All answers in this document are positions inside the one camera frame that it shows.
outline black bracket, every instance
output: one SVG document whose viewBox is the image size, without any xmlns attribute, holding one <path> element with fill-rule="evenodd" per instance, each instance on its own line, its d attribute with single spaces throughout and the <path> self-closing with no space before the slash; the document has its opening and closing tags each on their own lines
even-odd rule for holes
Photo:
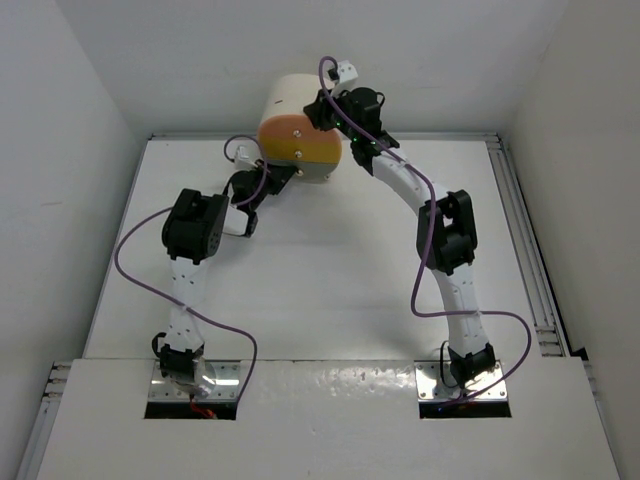
<svg viewBox="0 0 640 480">
<path fill-rule="evenodd" d="M 484 350 L 475 355 L 469 353 L 466 357 L 461 357 L 449 347 L 449 358 L 451 358 L 451 375 L 456 380 L 456 384 L 461 386 L 496 364 L 496 356 L 490 343 L 487 343 Z"/>
<path fill-rule="evenodd" d="M 196 361 L 204 354 L 204 345 L 195 352 L 192 350 L 177 352 L 171 350 L 169 345 L 163 345 L 162 348 L 159 348 L 159 340 L 166 336 L 165 332 L 160 332 L 151 341 L 151 349 L 160 359 L 162 376 L 171 376 L 177 382 L 192 384 L 195 377 Z"/>
<path fill-rule="evenodd" d="M 398 148 L 400 144 L 395 138 L 382 129 L 380 112 L 384 105 L 384 95 L 367 87 L 359 87 L 352 91 L 345 90 L 335 99 L 340 109 L 352 119 L 356 125 L 365 130 L 376 141 L 371 142 L 351 125 L 346 123 L 327 102 L 322 90 L 318 91 L 313 103 L 305 106 L 303 111 L 314 128 L 322 131 L 337 128 L 351 140 L 351 153 L 356 163 L 373 175 L 372 160 L 382 153 L 381 146 Z"/>
<path fill-rule="evenodd" d="M 162 243 L 171 260 L 183 257 L 199 265 L 220 246 L 229 197 L 207 197 L 185 188 L 162 227 Z"/>
<path fill-rule="evenodd" d="M 475 258 L 474 250 L 478 246 L 478 237 L 471 197 L 464 190 L 449 192 L 446 198 L 437 202 L 435 212 L 431 212 L 430 202 L 420 208 L 416 240 L 420 256 L 424 253 L 427 243 L 431 215 L 435 215 L 436 218 L 427 267 L 451 275 L 455 268 L 472 263 Z M 451 221 L 448 225 L 445 225 L 445 218 Z"/>
<path fill-rule="evenodd" d="M 260 162 L 258 166 L 251 170 L 241 170 L 234 173 L 222 192 L 224 195 L 229 193 L 229 187 L 233 189 L 232 203 L 241 203 L 250 198 L 262 181 L 264 175 L 264 163 Z M 245 232 L 245 237 L 250 237 L 256 229 L 258 223 L 258 215 L 256 210 L 268 195 L 278 195 L 285 185 L 291 180 L 298 168 L 293 165 L 278 166 L 269 164 L 267 167 L 267 178 L 265 184 L 258 192 L 258 195 L 251 202 L 240 205 L 241 210 L 249 215 L 249 225 Z"/>
</svg>

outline rectangular opening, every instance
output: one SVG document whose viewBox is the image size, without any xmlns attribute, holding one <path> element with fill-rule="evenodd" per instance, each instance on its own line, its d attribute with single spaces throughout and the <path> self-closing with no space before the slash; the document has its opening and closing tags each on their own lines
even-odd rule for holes
<svg viewBox="0 0 640 480">
<path fill-rule="evenodd" d="M 180 403 L 164 403 L 149 402 L 144 412 L 144 418 L 147 419 L 176 419 L 176 420 L 235 420 L 237 404 L 236 403 L 201 403 L 198 402 L 197 408 L 200 411 L 194 411 L 189 402 Z M 208 417 L 202 412 L 211 411 L 212 417 Z"/>
<path fill-rule="evenodd" d="M 200 379 L 186 388 L 183 382 L 162 375 L 156 362 L 149 385 L 145 419 L 235 420 L 240 387 L 240 362 L 205 361 Z M 197 392 L 192 402 L 188 392 Z"/>
<path fill-rule="evenodd" d="M 420 418 L 511 418 L 509 402 L 470 402 L 439 407 L 437 403 L 420 403 Z"/>
<path fill-rule="evenodd" d="M 503 374 L 500 362 L 467 382 L 464 391 L 456 386 L 449 361 L 443 361 L 442 364 L 440 361 L 416 362 L 415 367 L 420 418 L 511 417 L 507 386 L 501 381 Z M 472 394 L 494 383 L 495 386 L 467 403 L 447 405 L 461 394 Z"/>
</svg>

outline white wall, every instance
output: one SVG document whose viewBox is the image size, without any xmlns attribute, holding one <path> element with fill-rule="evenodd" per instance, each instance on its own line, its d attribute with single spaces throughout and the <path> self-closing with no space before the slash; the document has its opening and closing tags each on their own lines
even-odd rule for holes
<svg viewBox="0 0 640 480">
<path fill-rule="evenodd" d="M 57 0 L 138 131 L 254 131 L 271 83 L 324 54 L 392 130 L 500 130 L 566 0 Z"/>
<path fill-rule="evenodd" d="M 54 1 L 0 2 L 0 479 L 82 354 L 139 151 Z"/>
<path fill-rule="evenodd" d="M 637 0 L 574 0 L 512 138 L 560 309 L 593 363 L 625 478 L 640 478 L 639 25 Z"/>
</svg>

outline white platform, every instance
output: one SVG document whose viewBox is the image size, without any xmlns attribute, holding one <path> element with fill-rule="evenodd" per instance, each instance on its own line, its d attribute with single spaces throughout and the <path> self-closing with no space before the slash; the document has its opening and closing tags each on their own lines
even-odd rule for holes
<svg viewBox="0 0 640 480">
<path fill-rule="evenodd" d="M 483 141 L 402 140 L 411 161 L 473 199 L 479 246 L 480 307 L 520 313 L 530 308 Z M 182 188 L 221 192 L 233 173 L 222 141 L 150 141 L 124 220 L 124 230 L 171 206 Z M 432 357 L 446 322 L 412 316 L 409 297 L 419 263 L 413 213 L 386 185 L 358 167 L 345 143 L 342 162 L 322 184 L 297 179 L 258 211 L 253 238 L 225 237 L 214 257 L 203 313 L 250 331 L 261 359 L 414 360 Z M 164 218 L 125 247 L 124 268 L 165 291 Z M 442 309 L 425 274 L 420 307 Z M 86 358 L 152 358 L 151 338 L 167 328 L 170 305 L 124 280 L 112 267 L 87 344 Z M 522 327 L 485 318 L 497 355 L 508 366 L 522 353 Z M 249 342 L 204 327 L 207 358 L 247 359 Z M 534 344 L 532 357 L 539 356 Z"/>
<path fill-rule="evenodd" d="M 575 358 L 525 364 L 513 418 L 463 420 L 420 420 L 403 361 L 259 362 L 235 422 L 143 420 L 152 365 L 74 363 L 39 480 L 618 478 Z"/>
<path fill-rule="evenodd" d="M 221 144 L 151 141 L 124 229 L 184 187 L 221 191 L 233 172 Z M 480 306 L 531 323 L 484 142 L 402 144 L 435 181 L 474 200 Z M 618 478 L 581 362 L 542 358 L 537 343 L 507 382 L 513 418 L 419 419 L 412 360 L 434 356 L 445 322 L 410 314 L 416 220 L 348 150 L 328 183 L 296 181 L 259 215 L 253 238 L 224 238 L 203 311 L 251 331 L 261 359 L 286 361 L 258 362 L 235 422 L 144 420 L 150 340 L 166 328 L 169 305 L 112 268 L 40 480 Z M 167 289 L 162 223 L 133 237 L 123 264 Z M 435 282 L 425 279 L 421 307 L 438 310 Z M 490 318 L 485 326 L 508 368 L 524 348 L 521 327 Z M 203 332 L 208 358 L 251 354 L 243 338 Z M 289 361 L 305 359 L 327 361 Z"/>
</svg>

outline red wire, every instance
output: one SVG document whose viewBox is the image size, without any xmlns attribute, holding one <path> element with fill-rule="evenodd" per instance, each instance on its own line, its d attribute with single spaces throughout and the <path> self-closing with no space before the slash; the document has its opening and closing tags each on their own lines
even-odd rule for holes
<svg viewBox="0 0 640 480">
<path fill-rule="evenodd" d="M 199 413 L 204 418 L 213 418 L 213 417 L 215 417 L 215 414 L 213 413 L 213 410 L 210 410 L 208 408 L 200 408 L 193 401 L 193 398 L 189 401 L 189 406 L 191 407 L 191 411 L 192 412 Z"/>
</svg>

